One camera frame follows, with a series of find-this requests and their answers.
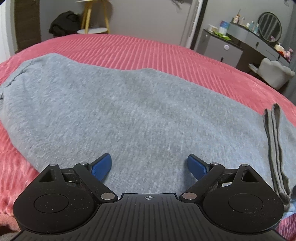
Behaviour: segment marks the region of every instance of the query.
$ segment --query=crosshair marking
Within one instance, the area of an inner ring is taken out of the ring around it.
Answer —
[[[151,199],[153,199],[154,197],[151,197],[151,196],[147,196],[147,197],[144,197],[146,200],[150,201]]]

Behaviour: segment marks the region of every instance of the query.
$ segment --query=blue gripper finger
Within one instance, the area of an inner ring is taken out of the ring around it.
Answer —
[[[197,180],[201,179],[210,170],[209,164],[193,154],[188,156],[187,166],[189,171]]]
[[[110,154],[105,153],[100,156],[97,160],[88,165],[89,171],[94,175],[99,181],[102,181],[104,177],[111,170],[112,159]]]

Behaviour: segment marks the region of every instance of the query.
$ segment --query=yellow wooden leg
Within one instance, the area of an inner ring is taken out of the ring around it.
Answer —
[[[88,34],[88,32],[89,32],[89,21],[91,19],[92,3],[93,2],[89,2],[89,6],[88,6],[88,9],[87,9],[86,23],[85,23],[85,31],[84,31],[85,34]]]
[[[109,20],[108,20],[108,16],[107,16],[106,1],[103,1],[103,8],[104,8],[105,24],[106,24],[106,28],[108,29],[107,33],[109,34],[110,30],[109,30]]]
[[[84,6],[84,11],[83,11],[83,17],[82,17],[82,22],[81,22],[81,29],[84,29],[88,8],[89,8],[89,3],[86,2],[85,3],[85,6]]]

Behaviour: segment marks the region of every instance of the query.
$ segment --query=bottle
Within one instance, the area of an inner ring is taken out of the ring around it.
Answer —
[[[252,22],[250,23],[249,30],[250,30],[250,31],[253,31],[253,28],[254,28],[254,21],[252,21]]]
[[[238,23],[239,22],[239,17],[236,15],[232,22],[233,23]]]
[[[259,30],[259,24],[256,24],[256,27],[254,28],[253,33],[258,34],[258,30]]]
[[[240,20],[239,24],[240,24],[240,25],[244,25],[244,20],[245,20],[245,19],[246,19],[245,17],[242,17],[242,19]]]

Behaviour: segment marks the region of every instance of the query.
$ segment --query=black circular disc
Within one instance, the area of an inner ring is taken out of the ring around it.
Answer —
[[[64,210],[69,200],[60,194],[45,194],[36,199],[35,208],[42,213],[57,213]]]
[[[230,207],[240,213],[254,213],[263,207],[263,202],[259,197],[247,193],[233,195],[228,203]]]
[[[56,234],[85,223],[94,207],[86,191],[65,183],[45,182],[42,188],[38,185],[26,188],[15,201],[13,213],[22,228]]]
[[[251,234],[275,227],[284,207],[270,187],[241,182],[209,192],[203,201],[203,210],[221,228]]]

